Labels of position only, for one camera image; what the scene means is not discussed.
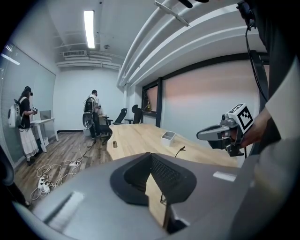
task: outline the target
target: white skirt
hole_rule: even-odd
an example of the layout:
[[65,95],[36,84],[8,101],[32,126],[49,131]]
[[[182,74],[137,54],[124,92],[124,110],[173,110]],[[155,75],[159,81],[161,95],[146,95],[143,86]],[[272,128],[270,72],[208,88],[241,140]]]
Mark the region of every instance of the white skirt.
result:
[[38,152],[38,145],[31,128],[19,129],[19,132],[26,158],[34,156]]

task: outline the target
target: white backpack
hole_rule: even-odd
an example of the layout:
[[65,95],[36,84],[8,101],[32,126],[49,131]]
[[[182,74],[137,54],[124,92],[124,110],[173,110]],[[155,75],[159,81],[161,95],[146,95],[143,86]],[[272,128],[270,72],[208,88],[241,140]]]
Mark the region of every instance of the white backpack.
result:
[[14,99],[15,104],[12,105],[8,111],[8,124],[10,128],[17,128],[21,122],[24,115],[20,115],[20,104],[26,97],[22,97],[20,102]]

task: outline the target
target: desk leg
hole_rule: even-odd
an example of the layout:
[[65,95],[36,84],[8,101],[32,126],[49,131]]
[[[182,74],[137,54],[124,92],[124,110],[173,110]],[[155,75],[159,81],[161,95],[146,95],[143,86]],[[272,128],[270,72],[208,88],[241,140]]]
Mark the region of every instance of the desk leg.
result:
[[53,128],[54,128],[54,134],[55,134],[55,137],[56,137],[56,141],[59,141],[58,135],[57,135],[57,131],[56,131],[56,129],[55,129],[54,121],[53,121]]
[[41,140],[41,147],[42,147],[42,150],[43,150],[43,152],[47,152],[46,147],[45,147],[45,144],[44,144],[44,140],[43,140],[43,136],[42,136],[42,132],[41,132],[41,127],[40,127],[40,125],[37,125],[37,131],[38,131],[39,139]]

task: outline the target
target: rectangular light fixture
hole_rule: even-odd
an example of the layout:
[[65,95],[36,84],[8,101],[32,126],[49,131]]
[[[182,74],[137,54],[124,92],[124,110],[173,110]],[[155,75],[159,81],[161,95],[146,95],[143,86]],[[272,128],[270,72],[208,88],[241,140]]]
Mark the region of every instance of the rectangular light fixture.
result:
[[7,55],[4,55],[3,53],[1,53],[1,57],[3,57],[3,58],[5,58],[5,59],[7,59],[7,60],[13,62],[13,63],[16,64],[16,65],[20,65],[19,62],[13,60],[12,58],[8,57]]
[[94,42],[94,11],[84,11],[85,35],[89,48],[95,48]]

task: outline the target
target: chair backrest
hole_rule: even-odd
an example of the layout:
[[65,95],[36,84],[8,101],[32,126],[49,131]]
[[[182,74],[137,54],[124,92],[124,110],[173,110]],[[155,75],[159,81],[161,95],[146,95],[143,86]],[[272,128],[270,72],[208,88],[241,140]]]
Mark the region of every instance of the chair backrest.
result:
[[132,123],[140,123],[141,118],[142,118],[142,109],[138,108],[138,105],[134,105],[132,107],[132,112],[135,114],[135,116],[133,117]]
[[122,110],[115,122],[121,123],[123,121],[123,119],[125,118],[126,113],[127,113],[127,108],[122,108]]

